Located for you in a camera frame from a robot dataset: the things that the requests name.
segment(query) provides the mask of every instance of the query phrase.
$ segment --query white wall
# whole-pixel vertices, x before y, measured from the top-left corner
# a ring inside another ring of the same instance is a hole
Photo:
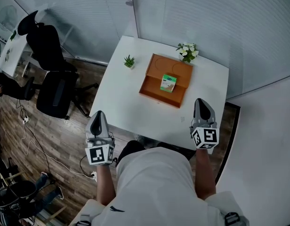
[[[251,226],[290,223],[290,78],[229,100],[241,107],[231,154],[217,184]]]

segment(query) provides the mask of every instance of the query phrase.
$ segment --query wooden tray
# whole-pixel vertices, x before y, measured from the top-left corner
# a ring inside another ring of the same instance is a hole
[[[192,70],[191,65],[153,54],[139,93],[180,108],[190,83]],[[172,93],[160,89],[164,74],[177,78]]]

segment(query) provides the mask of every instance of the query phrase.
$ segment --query flower pot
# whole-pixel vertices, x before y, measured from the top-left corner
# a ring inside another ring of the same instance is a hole
[[[128,66],[126,66],[126,67],[132,70],[135,67],[135,65],[133,65],[131,67],[128,67]]]

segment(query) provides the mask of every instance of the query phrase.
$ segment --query white cable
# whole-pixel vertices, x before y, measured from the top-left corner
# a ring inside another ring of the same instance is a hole
[[[24,128],[24,137],[21,139],[21,145],[22,145],[22,150],[23,150],[23,152],[24,152],[24,147],[23,147],[22,141],[23,141],[23,139],[26,139],[26,138],[27,138],[27,134],[26,134],[26,130],[25,130],[25,128]],[[29,148],[30,148],[30,143],[31,143],[31,142],[36,146],[37,149],[39,149],[42,153],[44,153],[44,151],[41,150],[41,149],[40,149],[40,148],[35,144],[35,142],[31,140],[31,141],[29,142],[29,145],[28,145],[27,154],[24,152],[24,154],[25,154],[26,156],[27,156],[28,153],[29,153]],[[46,153],[44,153],[44,154],[45,154],[47,157],[49,157],[49,158],[53,159],[54,161],[56,161],[56,162],[60,163],[61,165],[63,165],[63,166],[64,166],[65,168],[67,168],[71,173],[75,173],[75,174],[78,174],[78,175],[83,175],[83,176],[85,176],[85,177],[87,177],[87,178],[93,180],[93,178],[90,178],[90,177],[88,177],[87,175],[84,175],[83,173],[79,173],[79,172],[72,171],[72,170],[69,169],[67,166],[65,166],[63,163],[61,163],[60,161],[57,161],[55,158],[49,156],[49,155],[46,154]]]
[[[28,146],[27,153],[25,153],[25,152],[24,152],[24,146],[23,146],[23,140],[25,140],[25,139],[27,138],[27,134],[26,134],[26,130],[25,130],[25,128],[24,128],[24,124],[23,124],[23,129],[24,129],[24,137],[21,139],[21,145],[22,145],[23,153],[27,156],[28,153],[29,153],[30,143],[29,143],[29,146]]]

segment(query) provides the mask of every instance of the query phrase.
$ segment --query white table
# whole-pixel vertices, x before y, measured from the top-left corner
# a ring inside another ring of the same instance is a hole
[[[26,45],[27,45],[26,35],[24,36],[16,35],[12,41],[9,38],[0,55],[0,69],[13,77],[17,64],[22,56],[22,53]],[[10,51],[9,58],[7,61],[5,61],[8,50]]]
[[[189,127],[197,98],[207,101],[215,111],[220,126],[225,106],[229,69],[198,56],[182,106],[168,104],[139,94],[152,54],[178,60],[175,47],[123,36],[105,71],[90,115],[105,113],[113,126],[158,141],[196,150]],[[135,68],[124,66],[124,57],[135,57]]]

